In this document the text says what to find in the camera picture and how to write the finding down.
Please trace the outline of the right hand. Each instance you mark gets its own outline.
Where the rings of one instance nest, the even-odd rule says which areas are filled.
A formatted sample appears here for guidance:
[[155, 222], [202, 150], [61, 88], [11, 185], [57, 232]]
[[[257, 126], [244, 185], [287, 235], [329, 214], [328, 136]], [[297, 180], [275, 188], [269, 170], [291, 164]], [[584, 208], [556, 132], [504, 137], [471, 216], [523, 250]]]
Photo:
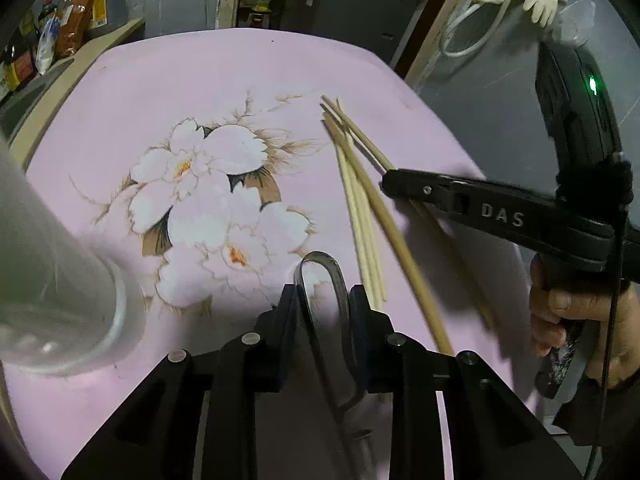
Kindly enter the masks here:
[[618, 295], [611, 339], [606, 338], [612, 298], [603, 294], [568, 292], [547, 284], [546, 268], [539, 257], [530, 265], [530, 344], [536, 356], [567, 343], [571, 325], [597, 329], [593, 352], [585, 369], [587, 377], [600, 380], [608, 367], [608, 386], [614, 388], [639, 370], [639, 298], [629, 285]]

